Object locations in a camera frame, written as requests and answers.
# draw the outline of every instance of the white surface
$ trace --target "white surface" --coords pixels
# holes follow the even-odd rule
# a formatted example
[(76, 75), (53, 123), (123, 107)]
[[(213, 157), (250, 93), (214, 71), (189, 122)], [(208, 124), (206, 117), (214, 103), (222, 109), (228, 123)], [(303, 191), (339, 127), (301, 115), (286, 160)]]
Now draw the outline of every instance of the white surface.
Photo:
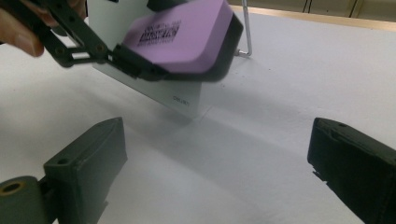
[(306, 162), (315, 117), (396, 148), (396, 34), (251, 15), (254, 54), (190, 120), (88, 65), (0, 47), (0, 179), (123, 117), (128, 162), (100, 223), (361, 223)]

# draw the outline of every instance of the human hand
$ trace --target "human hand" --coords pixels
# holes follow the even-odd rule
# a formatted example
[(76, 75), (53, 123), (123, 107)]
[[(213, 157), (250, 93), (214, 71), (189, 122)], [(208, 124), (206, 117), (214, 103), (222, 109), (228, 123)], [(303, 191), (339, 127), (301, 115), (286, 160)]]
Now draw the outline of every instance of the human hand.
[[(21, 1), (48, 26), (54, 27), (57, 25), (56, 20), (51, 17), (47, 10), (37, 7), (29, 1)], [(82, 19), (86, 17), (86, 0), (67, 1)], [(0, 42), (13, 45), (34, 57), (38, 57), (44, 52), (44, 46), (40, 43), (38, 37), (2, 8), (0, 8)]]

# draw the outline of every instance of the screw hole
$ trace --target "screw hole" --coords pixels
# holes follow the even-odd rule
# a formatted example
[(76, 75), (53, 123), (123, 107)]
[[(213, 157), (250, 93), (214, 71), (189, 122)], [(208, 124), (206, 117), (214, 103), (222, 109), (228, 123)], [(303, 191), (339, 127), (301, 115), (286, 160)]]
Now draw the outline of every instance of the screw hole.
[(58, 164), (64, 165), (64, 164), (67, 164), (68, 162), (69, 162), (68, 159), (61, 159), (61, 160), (58, 161)]
[(17, 190), (20, 187), (21, 187), (20, 183), (10, 184), (10, 185), (6, 186), (5, 188), (3, 188), (3, 193), (10, 193), (12, 191)]
[(101, 51), (105, 50), (105, 47), (103, 47), (103, 45), (98, 45), (98, 46), (96, 46), (96, 50), (101, 52)]
[(64, 48), (57, 48), (57, 49), (55, 50), (55, 53), (56, 53), (56, 54), (64, 54)]

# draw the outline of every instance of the wall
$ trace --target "wall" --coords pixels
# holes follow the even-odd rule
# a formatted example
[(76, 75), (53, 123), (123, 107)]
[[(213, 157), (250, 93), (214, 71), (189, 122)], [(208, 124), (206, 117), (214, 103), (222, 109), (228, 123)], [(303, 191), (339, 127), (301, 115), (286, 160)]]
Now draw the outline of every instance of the wall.
[[(241, 5), (241, 0), (228, 0), (230, 4)], [(356, 3), (352, 17), (376, 20), (396, 21), (396, 0), (247, 0), (251, 7), (263, 7), (277, 10), (296, 11), (349, 17)]]

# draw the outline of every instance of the pink sponge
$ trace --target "pink sponge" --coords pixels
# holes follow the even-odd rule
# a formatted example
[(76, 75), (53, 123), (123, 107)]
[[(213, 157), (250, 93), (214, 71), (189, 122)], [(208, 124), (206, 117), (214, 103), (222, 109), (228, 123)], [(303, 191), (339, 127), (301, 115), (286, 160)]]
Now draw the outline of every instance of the pink sponge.
[(204, 73), (218, 58), (232, 17), (226, 0), (195, 0), (135, 20), (123, 44), (170, 73)]

